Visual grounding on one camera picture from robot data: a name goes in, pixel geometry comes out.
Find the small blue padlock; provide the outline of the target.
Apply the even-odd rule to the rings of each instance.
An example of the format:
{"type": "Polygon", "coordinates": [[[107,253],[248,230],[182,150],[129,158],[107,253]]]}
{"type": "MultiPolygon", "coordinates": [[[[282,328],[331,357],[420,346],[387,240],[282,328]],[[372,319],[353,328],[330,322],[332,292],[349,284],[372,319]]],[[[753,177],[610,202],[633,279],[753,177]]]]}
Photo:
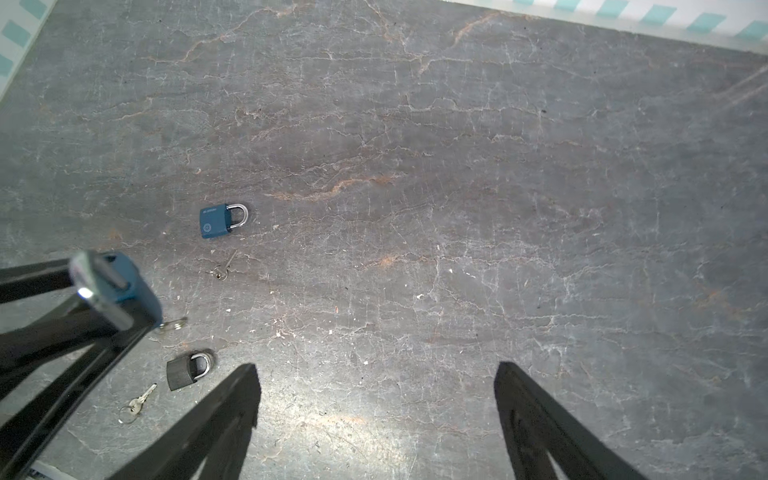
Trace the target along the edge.
{"type": "Polygon", "coordinates": [[[68,262],[78,296],[119,331],[127,331],[146,315],[157,328],[162,307],[138,268],[120,252],[80,251],[68,262]]]}

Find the silver key with ring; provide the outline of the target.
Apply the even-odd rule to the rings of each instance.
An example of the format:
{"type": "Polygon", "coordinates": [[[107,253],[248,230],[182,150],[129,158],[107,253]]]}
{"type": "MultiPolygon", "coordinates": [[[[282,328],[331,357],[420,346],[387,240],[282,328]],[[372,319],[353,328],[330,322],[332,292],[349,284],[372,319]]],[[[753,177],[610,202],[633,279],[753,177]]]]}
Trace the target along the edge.
{"type": "Polygon", "coordinates": [[[187,317],[181,317],[176,320],[165,321],[158,326],[157,330],[163,333],[177,331],[183,328],[187,324],[187,322],[188,322],[187,317]]]}

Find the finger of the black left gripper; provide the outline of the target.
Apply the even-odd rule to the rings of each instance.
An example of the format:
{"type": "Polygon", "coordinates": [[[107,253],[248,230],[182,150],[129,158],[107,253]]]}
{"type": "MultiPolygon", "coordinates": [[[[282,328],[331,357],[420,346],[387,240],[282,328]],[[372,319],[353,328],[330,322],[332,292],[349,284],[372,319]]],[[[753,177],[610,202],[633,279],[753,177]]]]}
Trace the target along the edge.
{"type": "Polygon", "coordinates": [[[1,335],[1,397],[18,401],[1,422],[1,477],[22,479],[97,384],[156,326],[137,300],[120,330],[73,295],[28,326],[1,335]]]}
{"type": "Polygon", "coordinates": [[[71,287],[69,260],[61,259],[0,271],[2,304],[71,287]]]}

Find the small silver key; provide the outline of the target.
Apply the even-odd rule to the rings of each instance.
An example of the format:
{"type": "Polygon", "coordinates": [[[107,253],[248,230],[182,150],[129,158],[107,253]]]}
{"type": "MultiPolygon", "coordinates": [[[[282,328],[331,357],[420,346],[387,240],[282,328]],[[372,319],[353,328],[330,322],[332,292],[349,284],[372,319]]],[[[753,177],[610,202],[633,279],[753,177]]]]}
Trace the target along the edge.
{"type": "Polygon", "coordinates": [[[153,383],[150,385],[150,387],[141,395],[138,397],[131,399],[128,404],[123,408],[123,411],[130,417],[135,418],[137,417],[142,409],[146,401],[148,400],[149,396],[156,390],[158,384],[153,383]]]}

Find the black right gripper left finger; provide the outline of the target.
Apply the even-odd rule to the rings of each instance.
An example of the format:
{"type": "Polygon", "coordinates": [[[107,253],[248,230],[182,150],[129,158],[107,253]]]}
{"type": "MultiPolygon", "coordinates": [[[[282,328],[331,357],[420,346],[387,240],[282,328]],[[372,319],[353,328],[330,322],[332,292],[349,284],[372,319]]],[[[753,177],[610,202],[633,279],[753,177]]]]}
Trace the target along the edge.
{"type": "Polygon", "coordinates": [[[114,479],[237,479],[258,424],[257,368],[236,368],[114,479]]]}

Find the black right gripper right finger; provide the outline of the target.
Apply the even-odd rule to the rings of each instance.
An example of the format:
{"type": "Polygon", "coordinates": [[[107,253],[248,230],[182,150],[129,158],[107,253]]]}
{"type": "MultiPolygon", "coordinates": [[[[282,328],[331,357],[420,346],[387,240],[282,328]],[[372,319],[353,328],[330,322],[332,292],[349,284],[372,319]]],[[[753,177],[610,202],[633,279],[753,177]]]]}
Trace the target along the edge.
{"type": "Polygon", "coordinates": [[[642,479],[513,362],[499,364],[494,394],[517,479],[642,479]]]}

